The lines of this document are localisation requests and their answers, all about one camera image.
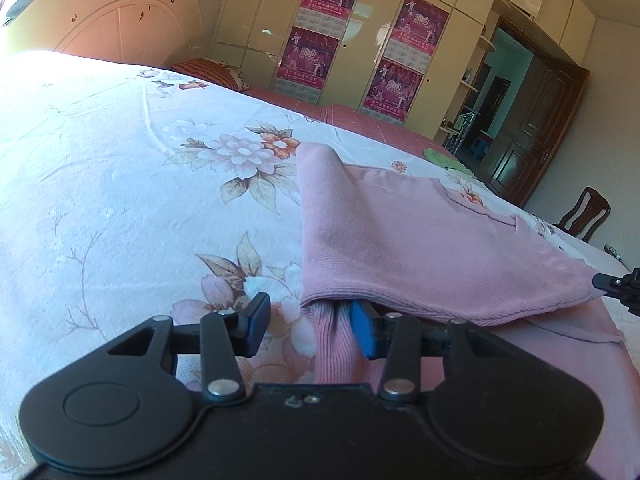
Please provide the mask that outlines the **pink knit sweater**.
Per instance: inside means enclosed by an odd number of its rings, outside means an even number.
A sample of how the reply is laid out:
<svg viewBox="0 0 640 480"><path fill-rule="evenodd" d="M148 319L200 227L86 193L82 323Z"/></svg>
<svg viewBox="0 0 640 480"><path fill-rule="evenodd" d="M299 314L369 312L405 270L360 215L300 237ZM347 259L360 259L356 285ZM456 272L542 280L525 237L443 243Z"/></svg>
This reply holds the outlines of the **pink knit sweater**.
<svg viewBox="0 0 640 480"><path fill-rule="evenodd" d="M465 318L593 388L604 428L589 465L608 479L638 477L639 374L588 263L438 169L413 177L352 166L311 142L296 154L300 306L314 326L317 382L381 378L350 328L354 300L436 322Z"/></svg>

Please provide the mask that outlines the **dark wooden chair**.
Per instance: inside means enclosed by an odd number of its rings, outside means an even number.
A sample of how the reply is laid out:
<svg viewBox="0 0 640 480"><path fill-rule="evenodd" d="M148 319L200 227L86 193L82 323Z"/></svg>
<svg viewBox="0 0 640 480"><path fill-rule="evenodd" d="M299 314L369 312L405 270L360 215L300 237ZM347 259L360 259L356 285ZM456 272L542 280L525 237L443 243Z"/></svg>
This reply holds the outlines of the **dark wooden chair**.
<svg viewBox="0 0 640 480"><path fill-rule="evenodd" d="M588 243L611 213L608 200L591 186L580 193L576 204L555 225L563 232Z"/></svg>

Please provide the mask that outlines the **green cloth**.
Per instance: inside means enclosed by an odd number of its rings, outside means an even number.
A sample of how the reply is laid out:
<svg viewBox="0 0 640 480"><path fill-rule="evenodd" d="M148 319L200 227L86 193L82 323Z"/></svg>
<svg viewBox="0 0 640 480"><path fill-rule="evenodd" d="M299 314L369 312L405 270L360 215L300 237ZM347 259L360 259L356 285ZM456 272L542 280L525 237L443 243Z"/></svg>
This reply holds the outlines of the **green cloth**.
<svg viewBox="0 0 640 480"><path fill-rule="evenodd" d="M468 176L472 176L473 174L469 168L466 168L462 164L462 162L459 162L454 157L450 157L448 154L442 154L441 152L434 150L434 148L427 148L424 150L423 156L428 162L431 162L442 169L459 171L462 174L467 174Z"/></svg>

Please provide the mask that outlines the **white floral bed sheet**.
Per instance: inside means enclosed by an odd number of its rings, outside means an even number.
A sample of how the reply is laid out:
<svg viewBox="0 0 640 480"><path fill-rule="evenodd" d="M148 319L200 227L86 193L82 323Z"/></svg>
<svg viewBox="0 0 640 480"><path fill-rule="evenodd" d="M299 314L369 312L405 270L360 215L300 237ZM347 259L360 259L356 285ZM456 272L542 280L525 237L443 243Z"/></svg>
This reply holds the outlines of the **white floral bed sheet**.
<svg viewBox="0 0 640 480"><path fill-rule="evenodd" d="M368 382L343 320L309 314L296 154L334 171L424 179L445 203L504 214L604 273L620 265L424 158L169 70L27 51L1 65L1 474L35 467L18 424L28 390L154 315L192 324L265 292L271 322L240 369L256 382Z"/></svg>

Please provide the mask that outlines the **pink checkered bed cover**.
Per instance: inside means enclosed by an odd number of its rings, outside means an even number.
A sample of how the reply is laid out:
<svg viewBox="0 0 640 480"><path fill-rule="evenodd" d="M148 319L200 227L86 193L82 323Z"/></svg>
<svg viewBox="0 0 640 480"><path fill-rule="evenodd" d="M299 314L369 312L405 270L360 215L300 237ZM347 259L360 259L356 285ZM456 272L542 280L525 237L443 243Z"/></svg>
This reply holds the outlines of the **pink checkered bed cover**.
<svg viewBox="0 0 640 480"><path fill-rule="evenodd" d="M454 159L454 156L440 144L426 136L422 136L422 134L383 122L344 105L319 106L299 101L277 92L254 87L247 90L245 94L287 110L292 110L292 112L305 115L311 119L320 120L320 122L325 122L331 126L360 134L360 136L365 136L418 157L422 157L424 151L430 148L434 152Z"/></svg>

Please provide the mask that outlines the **dark brown wooden door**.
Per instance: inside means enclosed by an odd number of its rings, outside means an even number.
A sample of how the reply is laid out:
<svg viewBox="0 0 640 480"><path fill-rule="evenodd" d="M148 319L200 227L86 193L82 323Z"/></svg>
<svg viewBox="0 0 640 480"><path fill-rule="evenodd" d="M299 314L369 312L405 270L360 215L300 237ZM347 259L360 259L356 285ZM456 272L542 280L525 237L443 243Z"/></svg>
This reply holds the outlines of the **dark brown wooden door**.
<svg viewBox="0 0 640 480"><path fill-rule="evenodd" d="M555 58L533 58L494 142L480 164L485 185L522 208L572 122L588 70Z"/></svg>

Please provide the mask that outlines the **lower right magenta poster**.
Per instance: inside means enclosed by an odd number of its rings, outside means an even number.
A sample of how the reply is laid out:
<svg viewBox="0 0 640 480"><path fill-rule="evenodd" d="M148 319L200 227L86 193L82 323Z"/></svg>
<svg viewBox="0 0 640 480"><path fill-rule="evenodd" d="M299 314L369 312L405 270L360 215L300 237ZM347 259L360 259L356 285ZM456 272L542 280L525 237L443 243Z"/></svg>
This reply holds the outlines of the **lower right magenta poster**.
<svg viewBox="0 0 640 480"><path fill-rule="evenodd" d="M412 68L381 58L360 110L384 122L402 125L422 78Z"/></svg>

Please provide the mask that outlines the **orange striped pillow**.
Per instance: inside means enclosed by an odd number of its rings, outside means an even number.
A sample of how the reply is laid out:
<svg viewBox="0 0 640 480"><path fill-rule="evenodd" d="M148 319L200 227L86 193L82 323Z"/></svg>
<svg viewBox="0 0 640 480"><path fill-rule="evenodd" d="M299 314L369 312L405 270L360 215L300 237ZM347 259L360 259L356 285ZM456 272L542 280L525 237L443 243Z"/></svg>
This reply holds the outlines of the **orange striped pillow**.
<svg viewBox="0 0 640 480"><path fill-rule="evenodd" d="M212 58L191 58L172 64L170 68L179 74L212 82L237 92L247 92L250 85L244 80L239 67Z"/></svg>

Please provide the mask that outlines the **lower left magenta poster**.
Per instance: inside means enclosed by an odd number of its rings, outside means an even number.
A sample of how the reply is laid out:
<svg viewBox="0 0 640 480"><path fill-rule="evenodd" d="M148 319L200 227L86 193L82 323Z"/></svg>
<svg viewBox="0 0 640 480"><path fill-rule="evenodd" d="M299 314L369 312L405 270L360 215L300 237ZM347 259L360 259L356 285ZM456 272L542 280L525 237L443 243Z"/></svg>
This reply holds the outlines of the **lower left magenta poster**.
<svg viewBox="0 0 640 480"><path fill-rule="evenodd" d="M338 40L293 26L278 67L273 90L309 104L320 100Z"/></svg>

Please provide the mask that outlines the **cream glossy wardrobe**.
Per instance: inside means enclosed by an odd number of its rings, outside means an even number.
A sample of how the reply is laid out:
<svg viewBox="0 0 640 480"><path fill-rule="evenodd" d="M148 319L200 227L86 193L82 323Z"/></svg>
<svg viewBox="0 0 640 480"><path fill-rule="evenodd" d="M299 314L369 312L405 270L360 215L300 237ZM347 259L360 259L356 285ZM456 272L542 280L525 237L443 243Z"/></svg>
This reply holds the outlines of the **cream glossy wardrobe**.
<svg viewBox="0 0 640 480"><path fill-rule="evenodd" d="M456 114L498 21L523 29L541 50L580 63L596 18L584 0L425 0L449 13L403 126L434 136ZM405 0L356 0L316 105L360 110ZM239 66L255 87L273 90L300 0L224 0L215 58Z"/></svg>

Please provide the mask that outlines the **upper right magenta poster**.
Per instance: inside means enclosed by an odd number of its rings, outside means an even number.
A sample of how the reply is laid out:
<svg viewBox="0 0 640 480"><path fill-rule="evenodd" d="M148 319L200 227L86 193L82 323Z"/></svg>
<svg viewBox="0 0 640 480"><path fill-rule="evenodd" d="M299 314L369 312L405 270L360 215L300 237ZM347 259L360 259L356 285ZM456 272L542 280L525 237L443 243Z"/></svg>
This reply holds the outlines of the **upper right magenta poster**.
<svg viewBox="0 0 640 480"><path fill-rule="evenodd" d="M449 13L425 0L405 0L390 32L383 58L425 74Z"/></svg>

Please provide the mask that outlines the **cream round headboard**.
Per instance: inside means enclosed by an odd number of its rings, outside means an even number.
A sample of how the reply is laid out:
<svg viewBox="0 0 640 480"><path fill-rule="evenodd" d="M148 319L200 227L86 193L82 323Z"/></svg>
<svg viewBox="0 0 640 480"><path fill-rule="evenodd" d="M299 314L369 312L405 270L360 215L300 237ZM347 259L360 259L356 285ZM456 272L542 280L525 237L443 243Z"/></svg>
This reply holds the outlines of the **cream round headboard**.
<svg viewBox="0 0 640 480"><path fill-rule="evenodd" d="M204 44L198 0L34 0L1 33L11 53L37 49L156 67Z"/></svg>

